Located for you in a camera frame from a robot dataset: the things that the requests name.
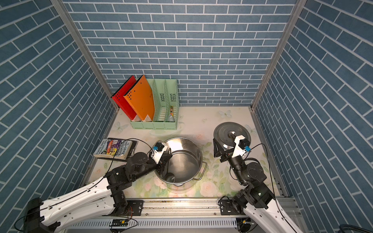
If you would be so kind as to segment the steel pot lid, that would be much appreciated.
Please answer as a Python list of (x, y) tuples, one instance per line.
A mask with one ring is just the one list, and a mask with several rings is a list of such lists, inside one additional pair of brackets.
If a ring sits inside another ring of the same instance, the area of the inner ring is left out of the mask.
[(235, 123), (235, 122), (221, 123), (215, 128), (213, 136), (220, 143), (220, 145), (226, 150), (227, 150), (226, 140), (227, 140), (228, 135), (235, 135), (235, 136), (243, 135), (250, 142), (252, 141), (248, 130), (244, 126), (238, 123)]

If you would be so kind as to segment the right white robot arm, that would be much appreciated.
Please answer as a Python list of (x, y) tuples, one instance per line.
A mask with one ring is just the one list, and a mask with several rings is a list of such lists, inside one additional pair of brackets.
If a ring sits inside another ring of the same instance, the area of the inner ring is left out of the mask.
[(227, 161), (244, 189), (229, 201), (238, 214), (245, 214), (266, 233), (301, 233), (302, 230), (283, 211), (271, 189), (265, 185), (267, 176), (260, 162), (251, 157), (243, 159), (252, 151), (250, 141), (243, 135), (232, 135), (233, 147), (227, 149), (223, 143), (213, 139), (214, 157)]

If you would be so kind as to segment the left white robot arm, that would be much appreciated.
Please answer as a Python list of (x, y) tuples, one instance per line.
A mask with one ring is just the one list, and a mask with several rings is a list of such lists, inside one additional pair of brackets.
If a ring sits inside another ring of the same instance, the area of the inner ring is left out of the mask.
[(171, 158), (170, 150), (152, 158), (138, 152), (93, 183), (57, 198), (35, 198), (27, 204), (23, 231), (57, 233), (86, 219), (125, 214), (128, 202), (123, 191), (137, 179), (161, 170)]

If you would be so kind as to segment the steel ladle spoon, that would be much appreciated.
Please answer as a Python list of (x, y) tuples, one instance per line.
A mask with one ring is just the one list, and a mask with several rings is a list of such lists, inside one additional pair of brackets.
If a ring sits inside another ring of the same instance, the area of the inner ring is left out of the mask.
[(169, 172), (169, 169), (167, 168), (166, 173), (164, 175), (164, 179), (167, 182), (173, 183), (173, 182), (175, 182), (175, 175), (173, 173)]

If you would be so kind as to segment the stainless steel pot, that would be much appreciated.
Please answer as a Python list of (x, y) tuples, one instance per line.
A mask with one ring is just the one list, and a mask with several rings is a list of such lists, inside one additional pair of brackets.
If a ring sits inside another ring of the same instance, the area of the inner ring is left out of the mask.
[[(164, 142), (173, 156), (165, 167), (155, 171), (157, 177), (173, 186), (183, 186), (186, 183), (195, 184), (201, 180), (206, 171), (207, 162), (204, 161), (198, 145), (184, 137), (175, 137)], [(167, 168), (169, 172), (175, 175), (175, 182), (173, 183), (164, 179)]]

